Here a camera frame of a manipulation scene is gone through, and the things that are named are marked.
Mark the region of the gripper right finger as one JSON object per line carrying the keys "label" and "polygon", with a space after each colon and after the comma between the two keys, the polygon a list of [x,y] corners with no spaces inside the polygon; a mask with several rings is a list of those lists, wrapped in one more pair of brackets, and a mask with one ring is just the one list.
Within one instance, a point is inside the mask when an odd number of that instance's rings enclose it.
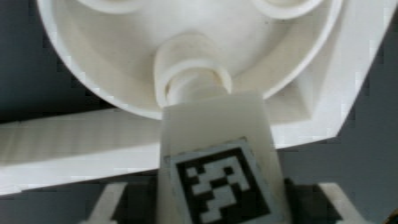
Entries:
{"label": "gripper right finger", "polygon": [[375,224],[359,213],[336,183],[298,185],[286,179],[284,186],[291,224]]}

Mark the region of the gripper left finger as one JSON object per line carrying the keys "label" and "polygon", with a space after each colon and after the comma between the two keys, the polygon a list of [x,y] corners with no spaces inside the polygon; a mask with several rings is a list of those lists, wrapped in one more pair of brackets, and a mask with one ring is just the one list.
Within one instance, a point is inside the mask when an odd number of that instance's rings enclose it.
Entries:
{"label": "gripper left finger", "polygon": [[115,182],[105,185],[85,224],[153,224],[147,183]]}

